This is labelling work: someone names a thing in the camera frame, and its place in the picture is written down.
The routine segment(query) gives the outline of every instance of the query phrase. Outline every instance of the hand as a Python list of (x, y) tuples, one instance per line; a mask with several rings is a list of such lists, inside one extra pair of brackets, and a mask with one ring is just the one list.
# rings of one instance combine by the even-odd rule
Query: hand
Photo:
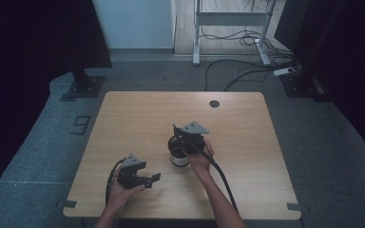
[[(203, 155), (201, 155), (200, 153), (187, 154), (183, 148), (182, 148), (182, 152), (189, 159), (191, 168), (192, 168), (192, 170), (194, 170), (195, 174), (198, 177), (209, 173), (210, 163)], [(210, 141), (205, 140), (205, 148), (203, 149), (203, 152), (207, 153), (211, 158), (215, 154), (215, 151), (213, 150), (212, 145), (210, 144)]]
[(115, 213), (121, 209), (128, 202), (129, 198), (134, 194), (144, 191), (144, 184), (136, 186), (131, 189), (124, 189), (121, 184), (117, 182), (117, 176), (120, 172), (120, 167), (115, 170), (115, 175), (111, 183), (109, 190), (108, 202), (106, 209), (115, 211)]

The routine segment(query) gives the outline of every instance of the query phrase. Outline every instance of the black stand base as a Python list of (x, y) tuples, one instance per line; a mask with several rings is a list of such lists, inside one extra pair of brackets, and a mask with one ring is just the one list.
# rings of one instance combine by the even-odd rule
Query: black stand base
[(286, 95), (289, 98), (313, 98), (316, 102), (331, 102), (317, 80), (301, 80), (298, 75), (280, 76)]
[(78, 86), (76, 82), (73, 82), (60, 101), (73, 102), (76, 98), (97, 98), (105, 80), (106, 77), (103, 76), (92, 76), (88, 77), (88, 83), (85, 86)]

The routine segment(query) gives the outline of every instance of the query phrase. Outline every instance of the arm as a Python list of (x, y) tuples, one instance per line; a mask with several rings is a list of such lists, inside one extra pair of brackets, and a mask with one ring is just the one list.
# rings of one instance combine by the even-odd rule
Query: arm
[[(120, 169), (118, 168), (115, 175), (118, 175), (119, 171)], [(126, 190), (117, 182), (117, 179), (114, 178), (111, 183), (107, 206), (97, 221), (95, 228), (111, 227), (112, 222), (123, 206), (126, 205), (128, 199), (135, 193), (141, 191), (144, 191), (144, 185), (139, 185)]]
[[(210, 154), (211, 157), (215, 154), (215, 151), (209, 141), (206, 141), (205, 152)], [(234, 209), (230, 201), (226, 198), (210, 175), (209, 161), (201, 154), (186, 155), (191, 164), (191, 168), (194, 170), (206, 191), (209, 202), (212, 206), (213, 214), (215, 215), (216, 222), (218, 223), (218, 227), (246, 227), (239, 213), (236, 209)]]

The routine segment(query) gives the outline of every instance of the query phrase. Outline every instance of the white metal frame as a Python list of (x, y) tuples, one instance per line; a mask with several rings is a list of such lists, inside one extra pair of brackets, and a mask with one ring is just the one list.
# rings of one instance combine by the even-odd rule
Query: white metal frame
[(201, 0), (197, 0), (195, 12), (195, 37), (193, 64), (200, 64), (200, 26), (250, 26), (262, 27), (260, 38), (256, 39), (257, 50), (264, 65), (269, 66), (268, 59), (263, 43), (266, 31), (271, 22), (276, 0), (271, 0), (266, 12), (201, 12)]

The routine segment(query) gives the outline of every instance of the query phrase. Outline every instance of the person's right hand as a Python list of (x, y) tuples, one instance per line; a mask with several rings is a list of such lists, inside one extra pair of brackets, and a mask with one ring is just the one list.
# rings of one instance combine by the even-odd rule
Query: person's right hand
[[(210, 163), (203, 155), (201, 155), (200, 153), (188, 154), (184, 151), (183, 148), (182, 148), (182, 152), (189, 159), (191, 168), (192, 168), (192, 170), (194, 170), (194, 172), (197, 176), (201, 176), (203, 174), (209, 173)], [(203, 152), (208, 154), (211, 158), (215, 154), (215, 151), (213, 150), (212, 145), (210, 144), (210, 141), (205, 140), (205, 148), (203, 149)]]

